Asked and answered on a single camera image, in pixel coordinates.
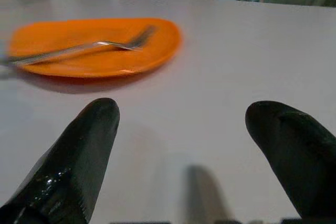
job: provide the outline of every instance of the white object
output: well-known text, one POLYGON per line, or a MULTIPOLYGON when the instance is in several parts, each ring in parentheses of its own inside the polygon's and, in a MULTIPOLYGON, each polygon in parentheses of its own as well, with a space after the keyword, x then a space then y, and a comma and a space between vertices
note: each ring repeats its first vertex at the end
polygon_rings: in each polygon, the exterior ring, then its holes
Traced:
POLYGON ((6 3, 6 40, 40 20, 162 17, 180 27, 184 42, 170 63, 133 82, 0 80, 0 205, 80 110, 111 97, 121 121, 91 223, 298 217, 244 116, 252 102, 276 100, 336 134, 336 9, 218 0, 6 3))

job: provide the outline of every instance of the fork handle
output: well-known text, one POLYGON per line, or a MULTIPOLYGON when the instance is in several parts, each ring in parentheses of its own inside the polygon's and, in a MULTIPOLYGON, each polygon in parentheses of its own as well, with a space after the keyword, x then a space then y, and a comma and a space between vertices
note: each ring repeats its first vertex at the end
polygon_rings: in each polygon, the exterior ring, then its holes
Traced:
POLYGON ((37 54, 27 57, 8 57, 5 59, 0 59, 0 65, 10 66, 10 65, 28 65, 33 63, 42 62, 48 59, 57 58, 66 54, 72 54, 75 52, 81 52, 90 48, 96 48, 96 47, 102 47, 102 46, 108 46, 108 45, 114 45, 114 46, 121 46, 121 44, 117 43, 110 43, 110 42, 94 42, 90 44, 83 44, 79 46, 69 47, 53 52, 46 52, 43 54, 37 54))

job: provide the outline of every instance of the table surface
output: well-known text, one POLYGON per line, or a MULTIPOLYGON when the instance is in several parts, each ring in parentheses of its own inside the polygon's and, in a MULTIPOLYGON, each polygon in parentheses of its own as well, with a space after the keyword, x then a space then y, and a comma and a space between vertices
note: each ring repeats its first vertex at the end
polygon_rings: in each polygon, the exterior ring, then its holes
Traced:
POLYGON ((159 17, 184 44, 164 67, 124 81, 62 83, 1 75, 0 205, 90 101, 121 122, 91 223, 297 217, 245 127, 275 100, 336 133, 336 9, 217 0, 1 0, 2 51, 40 20, 159 17))

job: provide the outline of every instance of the fork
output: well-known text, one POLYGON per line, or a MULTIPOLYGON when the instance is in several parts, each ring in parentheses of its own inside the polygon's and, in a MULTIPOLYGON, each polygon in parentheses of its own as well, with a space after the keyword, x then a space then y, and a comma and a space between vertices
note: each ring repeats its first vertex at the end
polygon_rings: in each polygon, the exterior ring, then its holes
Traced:
POLYGON ((69 47, 57 51, 46 52, 43 54, 30 55, 26 57, 8 57, 5 59, 0 59, 0 65, 10 66, 10 65, 28 65, 38 62, 43 62, 48 59, 57 58, 66 54, 72 54, 75 52, 82 52, 87 49, 103 47, 103 46, 115 46, 125 50, 135 50, 146 44, 149 37, 155 32, 155 26, 148 26, 143 32, 131 39, 126 43, 118 43, 112 41, 96 41, 89 44, 78 45, 74 47, 69 47))

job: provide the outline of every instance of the plate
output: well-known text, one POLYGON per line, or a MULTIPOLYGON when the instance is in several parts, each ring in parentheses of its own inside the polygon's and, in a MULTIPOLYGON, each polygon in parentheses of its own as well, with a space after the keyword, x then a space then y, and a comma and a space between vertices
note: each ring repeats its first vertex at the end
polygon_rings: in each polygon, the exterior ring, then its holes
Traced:
POLYGON ((37 74, 76 78, 145 72, 171 59, 181 44, 179 29, 171 21, 158 18, 105 18, 33 23, 13 34, 8 55, 25 57, 101 40, 124 43, 149 25, 154 25, 156 31, 141 49, 123 50, 104 46, 59 59, 19 66, 37 74))

